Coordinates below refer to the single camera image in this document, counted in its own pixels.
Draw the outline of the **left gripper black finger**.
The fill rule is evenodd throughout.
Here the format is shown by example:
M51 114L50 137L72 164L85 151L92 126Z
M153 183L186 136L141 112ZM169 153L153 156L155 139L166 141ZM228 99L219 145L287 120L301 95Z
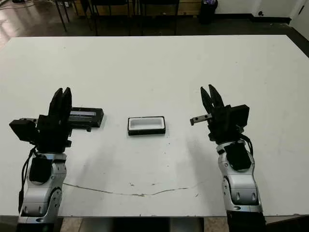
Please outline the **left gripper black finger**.
M61 115L69 116L71 108L72 108L72 94L71 94L71 89L67 87L62 95Z
M59 88L52 97L49 106L49 115L50 116L59 116L61 115L61 104L62 104L62 96L63 96L63 89Z

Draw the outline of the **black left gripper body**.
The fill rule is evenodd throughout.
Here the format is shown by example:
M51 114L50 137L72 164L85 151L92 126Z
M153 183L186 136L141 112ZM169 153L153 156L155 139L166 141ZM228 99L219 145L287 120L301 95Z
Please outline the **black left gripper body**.
M39 133L37 149L41 153L63 153L66 148L71 147L72 141L69 139L73 129L85 129L91 131L92 118L85 115L73 115L65 122L56 123L47 116L40 118L22 118L36 125Z

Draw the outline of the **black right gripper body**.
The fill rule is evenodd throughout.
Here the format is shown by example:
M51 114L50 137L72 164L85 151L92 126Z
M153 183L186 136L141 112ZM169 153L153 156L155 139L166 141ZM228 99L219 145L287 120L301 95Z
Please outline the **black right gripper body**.
M193 126L203 121L208 123L210 141L216 143L236 141L243 133L243 106L227 105L223 111L191 118L190 124Z

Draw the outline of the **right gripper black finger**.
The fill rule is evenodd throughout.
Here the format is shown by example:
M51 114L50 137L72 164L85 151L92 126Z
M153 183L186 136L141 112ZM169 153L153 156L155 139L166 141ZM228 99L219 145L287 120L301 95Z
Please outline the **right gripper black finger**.
M221 95L216 88L209 84L209 90L211 95L211 110L210 113L219 112L224 110L224 103Z
M201 92L201 99L202 99L202 104L208 114L211 113L211 97L207 93L207 91L204 89L204 87L200 88Z

